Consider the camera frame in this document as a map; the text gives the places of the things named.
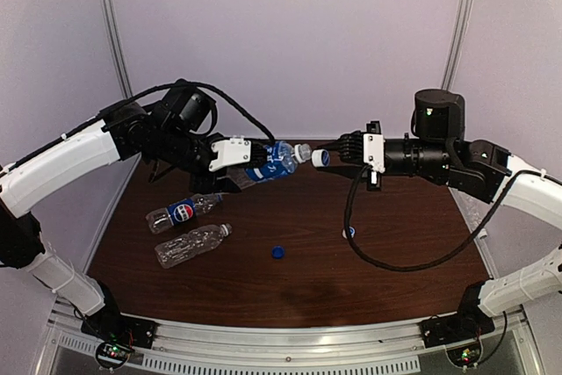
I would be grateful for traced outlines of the white blue-printed bottle cap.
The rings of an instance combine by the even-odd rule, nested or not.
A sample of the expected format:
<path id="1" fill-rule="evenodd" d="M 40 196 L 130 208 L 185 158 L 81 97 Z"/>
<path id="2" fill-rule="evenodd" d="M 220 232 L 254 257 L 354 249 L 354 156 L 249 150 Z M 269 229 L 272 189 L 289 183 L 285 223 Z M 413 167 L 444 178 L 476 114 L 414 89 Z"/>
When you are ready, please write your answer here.
<path id="1" fill-rule="evenodd" d="M 330 165 L 330 154 L 326 149 L 315 149 L 311 154 L 311 164 L 316 169 L 326 168 Z"/>

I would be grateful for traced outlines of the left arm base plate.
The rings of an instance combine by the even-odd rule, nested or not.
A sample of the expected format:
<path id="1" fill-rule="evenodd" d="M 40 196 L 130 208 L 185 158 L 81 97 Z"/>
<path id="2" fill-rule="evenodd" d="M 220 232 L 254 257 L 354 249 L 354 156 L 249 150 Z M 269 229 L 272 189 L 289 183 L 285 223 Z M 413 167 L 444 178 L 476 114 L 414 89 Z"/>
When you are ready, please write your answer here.
<path id="1" fill-rule="evenodd" d="M 84 317 L 81 331 L 108 343 L 151 349 L 156 328 L 157 323 L 152 320 L 99 312 Z"/>

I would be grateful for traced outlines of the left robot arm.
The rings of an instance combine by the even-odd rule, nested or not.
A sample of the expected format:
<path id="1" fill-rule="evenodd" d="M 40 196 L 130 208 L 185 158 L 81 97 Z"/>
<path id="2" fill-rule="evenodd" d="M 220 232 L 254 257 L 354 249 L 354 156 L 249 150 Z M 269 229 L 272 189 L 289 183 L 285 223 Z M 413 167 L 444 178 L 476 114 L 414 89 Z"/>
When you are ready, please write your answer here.
<path id="1" fill-rule="evenodd" d="M 214 95 L 229 103 L 264 134 L 262 140 L 225 138 L 198 131 L 206 118 L 218 120 Z M 140 156 L 166 162 L 209 191 L 219 173 L 265 162 L 275 137 L 259 120 L 218 88 L 179 79 L 120 100 L 1 170 L 1 262 L 23 269 L 66 299 L 88 323 L 118 331 L 120 311 L 109 290 L 76 270 L 41 239 L 33 208 L 91 172 Z"/>

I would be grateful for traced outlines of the blue bottle cap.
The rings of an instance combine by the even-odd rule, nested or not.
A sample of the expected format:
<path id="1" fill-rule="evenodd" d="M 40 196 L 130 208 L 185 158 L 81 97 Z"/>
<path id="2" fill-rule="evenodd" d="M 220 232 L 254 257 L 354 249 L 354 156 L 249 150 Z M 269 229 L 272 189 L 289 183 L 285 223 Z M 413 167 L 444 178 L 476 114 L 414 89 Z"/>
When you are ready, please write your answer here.
<path id="1" fill-rule="evenodd" d="M 285 248 L 280 246 L 280 245 L 276 245 L 272 248 L 271 250 L 271 257 L 273 259 L 279 260 L 285 257 Z"/>

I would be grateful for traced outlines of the blue label water bottle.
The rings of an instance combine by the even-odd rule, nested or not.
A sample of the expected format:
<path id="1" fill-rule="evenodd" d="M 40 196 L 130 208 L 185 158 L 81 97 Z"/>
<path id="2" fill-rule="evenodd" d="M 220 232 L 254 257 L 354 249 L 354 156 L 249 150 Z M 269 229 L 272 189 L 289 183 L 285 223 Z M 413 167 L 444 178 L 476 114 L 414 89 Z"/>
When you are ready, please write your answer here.
<path id="1" fill-rule="evenodd" d="M 261 167 L 242 169 L 229 168 L 227 177 L 241 190 L 255 184 L 288 177 L 298 166 L 312 157 L 312 148 L 307 143 L 292 145 L 278 141 L 273 147 L 265 147 L 266 163 Z"/>

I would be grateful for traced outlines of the Pepsi label plastic bottle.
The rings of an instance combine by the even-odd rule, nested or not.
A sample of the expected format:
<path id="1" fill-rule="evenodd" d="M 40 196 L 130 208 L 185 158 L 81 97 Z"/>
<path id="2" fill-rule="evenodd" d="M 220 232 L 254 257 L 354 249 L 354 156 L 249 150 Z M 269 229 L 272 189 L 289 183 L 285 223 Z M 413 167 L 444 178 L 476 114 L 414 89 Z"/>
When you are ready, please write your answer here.
<path id="1" fill-rule="evenodd" d="M 148 213 L 145 219 L 150 232 L 160 234 L 188 220 L 209 213 L 222 200 L 222 195 L 219 193 L 194 194 L 190 198 Z"/>

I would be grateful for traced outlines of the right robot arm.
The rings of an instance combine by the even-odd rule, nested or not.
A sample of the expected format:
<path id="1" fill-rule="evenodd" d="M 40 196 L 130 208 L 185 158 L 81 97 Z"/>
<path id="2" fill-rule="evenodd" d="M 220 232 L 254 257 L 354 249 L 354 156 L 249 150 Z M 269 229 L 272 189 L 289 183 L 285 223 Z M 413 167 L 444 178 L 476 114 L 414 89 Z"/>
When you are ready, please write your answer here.
<path id="1" fill-rule="evenodd" d="M 472 233 L 448 254 L 428 263 L 396 266 L 366 255 L 352 236 L 347 240 L 365 262 L 393 272 L 434 268 L 460 254 L 485 228 L 500 206 L 527 213 L 553 227 L 561 226 L 561 183 L 543 169 L 491 141 L 465 139 L 465 99 L 441 89 L 414 95 L 410 131 L 401 139 L 387 139 L 372 121 L 364 131 L 345 133 L 321 145 L 320 171 L 351 179 L 343 214 L 343 232 L 350 233 L 352 208 L 360 183 L 370 191 L 383 175 L 421 177 L 445 185 L 490 206 Z"/>

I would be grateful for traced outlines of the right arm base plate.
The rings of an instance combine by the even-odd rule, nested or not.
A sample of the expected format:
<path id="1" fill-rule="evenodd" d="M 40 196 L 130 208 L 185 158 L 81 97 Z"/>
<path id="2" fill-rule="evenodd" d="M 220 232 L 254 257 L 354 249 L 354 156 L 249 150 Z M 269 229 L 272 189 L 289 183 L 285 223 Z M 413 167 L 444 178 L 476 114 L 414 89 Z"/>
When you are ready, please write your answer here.
<path id="1" fill-rule="evenodd" d="M 426 349 L 470 339 L 477 340 L 495 330 L 493 320 L 488 317 L 479 320 L 460 314 L 434 315 L 421 321 L 419 328 Z"/>

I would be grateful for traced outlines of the clear unlabeled plastic bottle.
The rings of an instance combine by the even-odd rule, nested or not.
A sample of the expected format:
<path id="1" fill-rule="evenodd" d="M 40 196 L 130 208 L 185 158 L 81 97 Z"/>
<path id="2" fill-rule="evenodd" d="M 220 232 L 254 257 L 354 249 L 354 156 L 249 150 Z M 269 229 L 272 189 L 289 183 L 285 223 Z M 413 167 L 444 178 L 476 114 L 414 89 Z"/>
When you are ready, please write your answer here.
<path id="1" fill-rule="evenodd" d="M 170 269 L 218 248 L 232 233 L 233 228 L 228 223 L 198 227 L 158 244 L 155 246 L 155 254 L 159 264 L 164 269 Z"/>

